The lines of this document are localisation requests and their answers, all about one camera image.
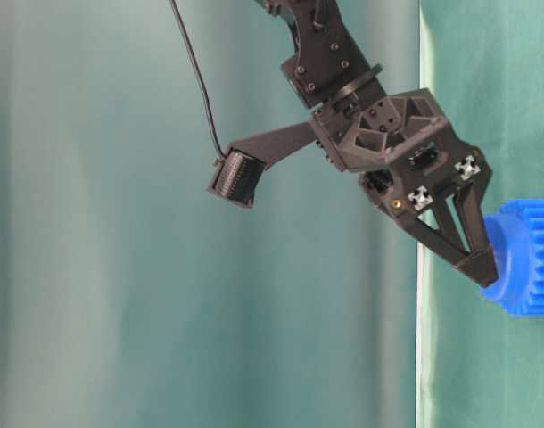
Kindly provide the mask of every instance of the blue plastic cylinder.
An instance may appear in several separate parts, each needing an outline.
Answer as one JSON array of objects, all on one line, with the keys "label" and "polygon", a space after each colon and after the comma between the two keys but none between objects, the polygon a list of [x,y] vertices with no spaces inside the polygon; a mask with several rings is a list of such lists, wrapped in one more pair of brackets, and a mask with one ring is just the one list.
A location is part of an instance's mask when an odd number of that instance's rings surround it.
[{"label": "blue plastic cylinder", "polygon": [[506,202],[485,223],[499,280],[482,294],[514,317],[544,317],[544,201]]}]

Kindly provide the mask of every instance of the wire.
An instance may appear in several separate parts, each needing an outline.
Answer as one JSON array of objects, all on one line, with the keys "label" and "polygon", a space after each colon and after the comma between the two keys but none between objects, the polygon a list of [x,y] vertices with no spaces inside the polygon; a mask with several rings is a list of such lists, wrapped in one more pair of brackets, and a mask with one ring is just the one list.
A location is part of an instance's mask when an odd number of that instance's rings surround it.
[{"label": "wire", "polygon": [[199,63],[197,62],[197,59],[194,55],[193,46],[191,45],[191,40],[189,39],[189,35],[186,32],[185,24],[183,22],[183,18],[181,17],[181,13],[179,12],[179,8],[177,7],[176,0],[169,0],[169,2],[171,3],[173,14],[175,15],[175,20],[177,21],[177,25],[179,26],[181,35],[183,36],[183,41],[185,42],[185,48],[189,55],[189,60],[191,60],[191,64],[193,65],[194,76],[196,77],[197,82],[199,83],[199,88],[201,89],[201,92],[202,92],[202,100],[204,102],[204,111],[205,111],[205,114],[207,115],[207,121],[209,121],[210,136],[212,137],[212,143],[214,143],[215,150],[217,151],[217,155],[219,156],[219,158],[225,159],[225,154],[222,152],[222,149],[220,148],[220,144],[218,143],[217,129],[215,127],[215,120],[212,117],[212,109],[210,107],[209,94],[207,93],[207,87],[204,84],[201,70],[199,69]]},{"label": "wire", "polygon": [[327,24],[328,0],[316,0],[316,15],[314,17],[314,28],[317,31],[325,31]]}]

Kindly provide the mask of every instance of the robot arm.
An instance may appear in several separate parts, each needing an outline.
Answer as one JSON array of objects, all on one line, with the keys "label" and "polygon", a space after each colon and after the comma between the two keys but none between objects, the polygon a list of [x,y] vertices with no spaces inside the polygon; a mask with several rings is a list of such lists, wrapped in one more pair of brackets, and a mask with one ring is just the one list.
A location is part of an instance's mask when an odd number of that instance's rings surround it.
[{"label": "robot arm", "polygon": [[[261,174],[318,140],[337,169],[360,174],[370,201],[400,228],[482,287],[495,282],[480,208],[491,170],[480,149],[457,137],[428,90],[384,92],[382,68],[367,63],[336,0],[255,1],[288,24],[295,54],[281,68],[315,110],[308,122],[231,143],[209,190],[250,208]],[[422,220],[427,211],[436,227]]]}]

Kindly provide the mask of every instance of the bolt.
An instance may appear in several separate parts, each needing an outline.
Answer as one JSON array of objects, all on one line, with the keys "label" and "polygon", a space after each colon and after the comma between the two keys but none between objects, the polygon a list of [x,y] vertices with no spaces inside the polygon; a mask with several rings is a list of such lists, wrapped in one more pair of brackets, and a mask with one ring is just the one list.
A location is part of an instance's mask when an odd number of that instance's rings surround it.
[{"label": "bolt", "polygon": [[403,201],[401,199],[394,199],[391,202],[391,206],[394,210],[400,210],[401,208],[403,208]]}]

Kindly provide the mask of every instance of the green backdrop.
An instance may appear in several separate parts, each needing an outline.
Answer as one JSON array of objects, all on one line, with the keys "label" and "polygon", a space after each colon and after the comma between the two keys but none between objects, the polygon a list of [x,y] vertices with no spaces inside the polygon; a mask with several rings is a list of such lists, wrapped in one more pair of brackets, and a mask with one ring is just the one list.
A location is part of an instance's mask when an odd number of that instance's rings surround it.
[{"label": "green backdrop", "polygon": [[[544,198],[544,0],[424,0],[423,84],[494,170],[485,213]],[[424,254],[419,426],[544,426],[544,319]]]},{"label": "green backdrop", "polygon": [[[223,140],[305,118],[280,20],[179,3]],[[416,2],[340,3],[416,87]],[[0,428],[413,425],[414,243],[315,147],[252,212],[213,159],[166,0],[0,0]]]}]

